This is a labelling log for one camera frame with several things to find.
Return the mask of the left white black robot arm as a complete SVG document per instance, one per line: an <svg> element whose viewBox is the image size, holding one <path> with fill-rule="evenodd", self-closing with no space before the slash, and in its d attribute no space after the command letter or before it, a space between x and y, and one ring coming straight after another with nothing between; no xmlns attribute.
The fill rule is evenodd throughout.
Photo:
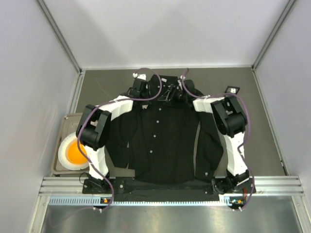
<svg viewBox="0 0 311 233"><path fill-rule="evenodd" d="M131 112L135 102L143 101L141 94L147 89L146 76L138 75L126 93L107 103L85 107L76 130L77 148L86 158L92 178L108 180L104 148L109 139L111 122Z"/></svg>

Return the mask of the small black open box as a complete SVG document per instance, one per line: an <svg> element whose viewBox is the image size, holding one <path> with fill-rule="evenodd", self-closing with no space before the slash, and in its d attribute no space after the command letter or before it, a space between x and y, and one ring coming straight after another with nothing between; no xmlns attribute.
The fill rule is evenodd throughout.
<svg viewBox="0 0 311 233"><path fill-rule="evenodd" d="M240 91L240 87L237 86L227 86L225 93L230 93L230 94L238 94Z"/></svg>

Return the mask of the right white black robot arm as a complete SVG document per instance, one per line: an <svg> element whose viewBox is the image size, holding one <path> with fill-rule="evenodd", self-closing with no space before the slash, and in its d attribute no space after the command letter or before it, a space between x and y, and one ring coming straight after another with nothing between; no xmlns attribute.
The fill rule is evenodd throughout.
<svg viewBox="0 0 311 233"><path fill-rule="evenodd" d="M159 95L158 100L168 102L183 96L192 97L196 112L212 114L218 133L224 136L228 157L226 177L222 180L212 178L212 187L218 194L244 189L251 175L244 155L244 145L248 140L245 135L250 134L245 132L249 122L245 103L234 93L227 92L214 96L196 94L189 90L185 82L184 76L172 84L168 84L168 79L161 80L158 89L164 90L164 93Z"/></svg>

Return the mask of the aluminium frame rail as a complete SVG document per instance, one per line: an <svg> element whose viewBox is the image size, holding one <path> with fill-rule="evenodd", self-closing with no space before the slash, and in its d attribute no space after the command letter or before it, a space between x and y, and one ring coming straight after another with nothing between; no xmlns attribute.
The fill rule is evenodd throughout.
<svg viewBox="0 0 311 233"><path fill-rule="evenodd" d="M82 194L85 177L45 177L39 190L45 196L77 196ZM303 196L297 176L256 176L256 196Z"/></svg>

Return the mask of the grey metal tray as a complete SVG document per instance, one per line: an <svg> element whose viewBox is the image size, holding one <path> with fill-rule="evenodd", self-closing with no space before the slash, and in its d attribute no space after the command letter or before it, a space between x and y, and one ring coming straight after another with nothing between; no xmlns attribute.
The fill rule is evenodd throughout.
<svg viewBox="0 0 311 233"><path fill-rule="evenodd" d="M77 130L77 127L79 125L80 119L81 119L82 113L74 113L74 114L67 114L62 118L61 125L58 132L58 137L56 141L55 146L55 152L54 152L54 158L52 162L51 171L52 174L55 176L78 176L79 174L83 172L88 172L88 163L86 163L87 167L80 170L70 170L64 167L60 160L59 160L59 151L60 155L65 155L65 153L68 151L68 145L72 143L72 139L69 141L67 140L65 143L63 141L66 139L67 136L74 134Z"/></svg>

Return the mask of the black button-up shirt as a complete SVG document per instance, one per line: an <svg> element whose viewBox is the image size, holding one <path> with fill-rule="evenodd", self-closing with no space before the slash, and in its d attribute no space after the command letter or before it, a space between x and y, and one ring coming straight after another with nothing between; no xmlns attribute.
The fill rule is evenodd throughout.
<svg viewBox="0 0 311 233"><path fill-rule="evenodd" d="M134 103L131 112L111 122L106 150L115 167L134 170L142 182L210 181L224 153L213 116L196 112L192 99L158 101L163 79L177 80L153 75L144 96L152 101Z"/></svg>

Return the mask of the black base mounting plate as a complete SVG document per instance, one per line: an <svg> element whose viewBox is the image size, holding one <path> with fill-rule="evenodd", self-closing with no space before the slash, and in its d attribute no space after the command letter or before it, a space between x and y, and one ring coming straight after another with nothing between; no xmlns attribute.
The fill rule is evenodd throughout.
<svg viewBox="0 0 311 233"><path fill-rule="evenodd" d="M234 185L229 178L214 178L212 182L194 180L180 184L153 184L140 182L131 177L109 179L110 184L102 180L87 178L83 182L83 194L114 194L116 201L203 201L217 200L220 195L237 194L245 199L247 194L255 192L253 179Z"/></svg>

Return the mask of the white bowl orange inside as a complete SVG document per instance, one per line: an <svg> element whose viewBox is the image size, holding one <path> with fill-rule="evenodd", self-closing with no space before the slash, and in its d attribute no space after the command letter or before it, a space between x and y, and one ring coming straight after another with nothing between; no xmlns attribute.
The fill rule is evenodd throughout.
<svg viewBox="0 0 311 233"><path fill-rule="evenodd" d="M78 171L88 167L88 160L78 149L76 133L69 134L61 142L58 149L58 160L68 170Z"/></svg>

